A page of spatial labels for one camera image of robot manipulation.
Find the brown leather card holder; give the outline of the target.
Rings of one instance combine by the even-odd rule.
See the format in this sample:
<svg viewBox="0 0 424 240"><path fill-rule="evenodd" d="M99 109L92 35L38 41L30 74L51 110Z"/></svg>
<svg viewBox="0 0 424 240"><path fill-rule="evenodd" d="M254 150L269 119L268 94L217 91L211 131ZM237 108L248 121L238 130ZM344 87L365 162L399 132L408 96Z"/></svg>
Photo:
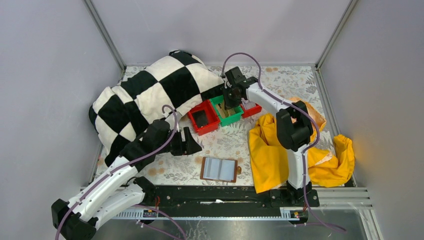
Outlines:
<svg viewBox="0 0 424 240"><path fill-rule="evenodd" d="M202 159L199 178L208 181L235 183L238 169L237 160L206 156Z"/></svg>

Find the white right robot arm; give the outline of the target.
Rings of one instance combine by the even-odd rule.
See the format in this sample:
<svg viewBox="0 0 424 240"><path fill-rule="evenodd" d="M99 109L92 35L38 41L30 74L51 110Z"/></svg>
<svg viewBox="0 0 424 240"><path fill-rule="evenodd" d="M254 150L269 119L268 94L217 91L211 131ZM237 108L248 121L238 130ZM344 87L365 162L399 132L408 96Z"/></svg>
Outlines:
<svg viewBox="0 0 424 240"><path fill-rule="evenodd" d="M225 81L222 91L227 109L245 100L274 115L277 140L287 150L287 192L294 200L304 197L312 187L307 171L307 152L314 132L306 104L271 92L262 85L259 77L246 77L239 67L222 71L221 78Z"/></svg>

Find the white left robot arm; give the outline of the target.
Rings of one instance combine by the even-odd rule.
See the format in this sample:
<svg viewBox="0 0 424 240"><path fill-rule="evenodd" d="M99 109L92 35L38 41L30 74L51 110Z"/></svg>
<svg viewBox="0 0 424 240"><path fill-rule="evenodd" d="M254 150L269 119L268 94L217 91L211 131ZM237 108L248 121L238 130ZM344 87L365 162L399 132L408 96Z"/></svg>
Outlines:
<svg viewBox="0 0 424 240"><path fill-rule="evenodd" d="M90 240L104 223L129 207L158 202L157 187L137 174L156 155L184 156L201 150L188 127L179 131L163 119L155 120L125 144L107 171L88 187L68 201L58 199L51 205L55 238Z"/></svg>

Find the gold cards in green bin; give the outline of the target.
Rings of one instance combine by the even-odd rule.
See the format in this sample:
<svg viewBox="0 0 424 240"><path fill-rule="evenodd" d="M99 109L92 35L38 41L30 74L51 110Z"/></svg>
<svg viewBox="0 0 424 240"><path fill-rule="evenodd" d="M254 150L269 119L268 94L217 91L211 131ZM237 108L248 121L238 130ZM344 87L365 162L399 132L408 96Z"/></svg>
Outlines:
<svg viewBox="0 0 424 240"><path fill-rule="evenodd" d="M221 104L221 103L216 104L216 105L215 105L215 108L216 108L217 112L219 113L219 116L220 116L222 119L228 118L228 117L233 116L233 115L235 115L235 114L236 114L236 112L235 112L235 110L234 110L233 108L231 108L231 109L226 109L226 108L225 108L225 105L223 105L223 104Z"/></svg>

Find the white cards in red bin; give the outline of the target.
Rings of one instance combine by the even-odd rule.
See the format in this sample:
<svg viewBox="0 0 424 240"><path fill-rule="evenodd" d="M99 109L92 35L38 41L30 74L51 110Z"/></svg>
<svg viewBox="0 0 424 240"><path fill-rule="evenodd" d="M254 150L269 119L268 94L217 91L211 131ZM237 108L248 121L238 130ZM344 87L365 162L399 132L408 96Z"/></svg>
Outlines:
<svg viewBox="0 0 424 240"><path fill-rule="evenodd" d="M242 101L241 105L243 106L243 108L245 110L250 110L250 109L256 107L256 104L254 102L251 102L251 101Z"/></svg>

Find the black card in red bin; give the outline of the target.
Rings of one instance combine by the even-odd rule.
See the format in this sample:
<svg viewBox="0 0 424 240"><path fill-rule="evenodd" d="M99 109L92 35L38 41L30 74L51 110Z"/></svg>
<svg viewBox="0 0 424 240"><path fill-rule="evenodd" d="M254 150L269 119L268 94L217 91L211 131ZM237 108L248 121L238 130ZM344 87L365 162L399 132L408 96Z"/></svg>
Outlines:
<svg viewBox="0 0 424 240"><path fill-rule="evenodd" d="M198 128L203 128L209 124L207 113L205 110L200 110L192 113L192 117L194 119L195 125Z"/></svg>

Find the green plastic bin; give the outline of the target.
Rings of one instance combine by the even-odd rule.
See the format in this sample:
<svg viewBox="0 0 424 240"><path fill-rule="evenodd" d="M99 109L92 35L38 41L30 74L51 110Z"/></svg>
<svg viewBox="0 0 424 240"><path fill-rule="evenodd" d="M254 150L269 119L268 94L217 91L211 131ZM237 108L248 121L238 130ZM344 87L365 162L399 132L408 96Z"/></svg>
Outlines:
<svg viewBox="0 0 424 240"><path fill-rule="evenodd" d="M229 126L242 118L244 111L240 106L225 109L224 97L222 95L210 98L209 100L220 120L221 127Z"/></svg>

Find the right red plastic bin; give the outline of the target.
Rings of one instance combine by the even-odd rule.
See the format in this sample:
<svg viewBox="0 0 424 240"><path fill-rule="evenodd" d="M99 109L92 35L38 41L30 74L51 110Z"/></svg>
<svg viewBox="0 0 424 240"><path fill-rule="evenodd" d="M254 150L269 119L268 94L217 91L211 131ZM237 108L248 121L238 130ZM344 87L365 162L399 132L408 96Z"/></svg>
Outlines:
<svg viewBox="0 0 424 240"><path fill-rule="evenodd" d="M248 118L248 117L251 117L253 115L256 115L256 114L258 114L258 113L260 113L262 111L262 107L260 105L258 105L258 104L256 104L256 107L254 107L254 108L251 108L249 110L245 110L243 108L243 106L242 106L242 101L246 101L247 102L248 100L245 100L243 98L241 99L240 107L241 107L241 109L243 111L243 113L241 114L241 116L242 116L243 119Z"/></svg>

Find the red plastic bin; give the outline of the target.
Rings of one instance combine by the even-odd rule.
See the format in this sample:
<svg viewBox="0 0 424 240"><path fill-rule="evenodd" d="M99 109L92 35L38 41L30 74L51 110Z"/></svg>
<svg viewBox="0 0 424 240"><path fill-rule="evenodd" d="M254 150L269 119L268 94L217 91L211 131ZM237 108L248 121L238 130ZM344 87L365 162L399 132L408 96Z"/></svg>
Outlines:
<svg viewBox="0 0 424 240"><path fill-rule="evenodd" d="M214 107L209 99L198 104L188 112L194 131L199 135L205 135L219 128L221 123Z"/></svg>
<svg viewBox="0 0 424 240"><path fill-rule="evenodd" d="M245 110L243 108L243 106L242 106L242 101L246 101L247 102L248 100L245 100L243 98L241 99L240 107L241 107L241 109L243 111L243 113L241 114L241 116L242 116L243 119L248 118L248 117L251 117L253 115L256 115L256 114L258 114L258 113L260 113L262 111L262 107L260 105L258 105L258 104L256 104L256 107L254 107L254 108L251 108L249 110Z"/></svg>

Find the left red plastic bin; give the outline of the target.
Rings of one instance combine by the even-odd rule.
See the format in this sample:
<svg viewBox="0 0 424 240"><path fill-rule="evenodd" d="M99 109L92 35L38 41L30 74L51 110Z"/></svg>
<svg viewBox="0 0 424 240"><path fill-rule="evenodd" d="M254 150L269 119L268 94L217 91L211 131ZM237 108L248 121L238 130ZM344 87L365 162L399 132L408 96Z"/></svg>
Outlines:
<svg viewBox="0 0 424 240"><path fill-rule="evenodd" d="M221 123L214 107L209 99L198 104L188 112L194 131L199 135L205 135L219 128Z"/></svg>

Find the floral table mat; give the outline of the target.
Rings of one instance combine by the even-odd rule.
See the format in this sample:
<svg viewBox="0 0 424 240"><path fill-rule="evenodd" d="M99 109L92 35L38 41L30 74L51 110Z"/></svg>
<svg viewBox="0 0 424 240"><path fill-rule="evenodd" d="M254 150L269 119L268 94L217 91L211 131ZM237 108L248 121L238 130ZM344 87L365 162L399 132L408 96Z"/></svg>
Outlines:
<svg viewBox="0 0 424 240"><path fill-rule="evenodd" d="M263 66L260 71L263 86L285 99L300 98L311 104L322 116L326 115L314 66ZM219 181L200 178L203 157L213 157L236 160L241 167L241 174L237 176L234 185L252 186L248 133L259 117L266 113L262 110L204 135L193 133L192 136L202 146L202 151L184 156L169 153L157 155L154 162L147 165L138 176L146 177L155 185L220 185Z"/></svg>

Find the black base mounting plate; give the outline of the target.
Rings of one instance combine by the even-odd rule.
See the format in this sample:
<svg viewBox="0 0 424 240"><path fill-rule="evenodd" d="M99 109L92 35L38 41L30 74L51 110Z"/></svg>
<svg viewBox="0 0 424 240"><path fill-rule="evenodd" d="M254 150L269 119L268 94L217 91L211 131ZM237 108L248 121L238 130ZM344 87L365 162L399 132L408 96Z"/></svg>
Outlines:
<svg viewBox="0 0 424 240"><path fill-rule="evenodd" d="M294 197L286 187L256 193L252 186L157 185L147 190L141 205L156 207L171 217L281 217L281 209L319 207L316 190Z"/></svg>

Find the black white checkered blanket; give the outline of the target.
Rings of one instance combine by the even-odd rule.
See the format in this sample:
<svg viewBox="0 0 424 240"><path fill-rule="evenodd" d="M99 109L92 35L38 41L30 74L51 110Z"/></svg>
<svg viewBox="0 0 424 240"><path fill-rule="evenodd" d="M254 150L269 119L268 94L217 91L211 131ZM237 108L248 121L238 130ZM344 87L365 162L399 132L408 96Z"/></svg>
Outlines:
<svg viewBox="0 0 424 240"><path fill-rule="evenodd" d="M220 96L224 80L195 55L175 50L123 79L106 87L88 111L91 124L106 149L104 162L110 166L120 151L155 120L166 117L172 125L169 105L177 117L186 115L203 101Z"/></svg>

